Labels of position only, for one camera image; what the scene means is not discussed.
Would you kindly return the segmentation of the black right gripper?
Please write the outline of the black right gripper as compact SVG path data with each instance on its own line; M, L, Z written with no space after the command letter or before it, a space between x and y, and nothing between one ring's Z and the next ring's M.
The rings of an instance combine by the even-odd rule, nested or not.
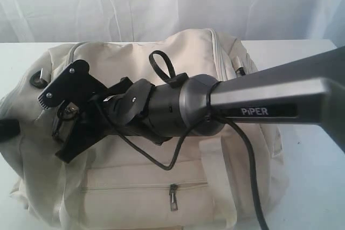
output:
M93 95L79 112L74 103L62 103L53 120L52 138L61 144L55 155L70 163L108 135L144 137L156 143L156 133L145 124L148 103L156 86L146 79L123 78Z

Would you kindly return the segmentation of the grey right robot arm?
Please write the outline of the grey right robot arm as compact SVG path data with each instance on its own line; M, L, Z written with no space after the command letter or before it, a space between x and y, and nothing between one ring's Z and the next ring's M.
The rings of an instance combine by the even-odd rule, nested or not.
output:
M253 158L240 123L316 124L344 148L343 47L228 81L176 74L168 56L162 57L167 73L149 56L164 82L160 86L122 78L107 88L89 74L85 61L64 70L54 82L57 117L72 121L72 128L57 157L68 163L109 135L124 141L140 136L157 145L176 137L176 162L187 136L212 136L229 125Z

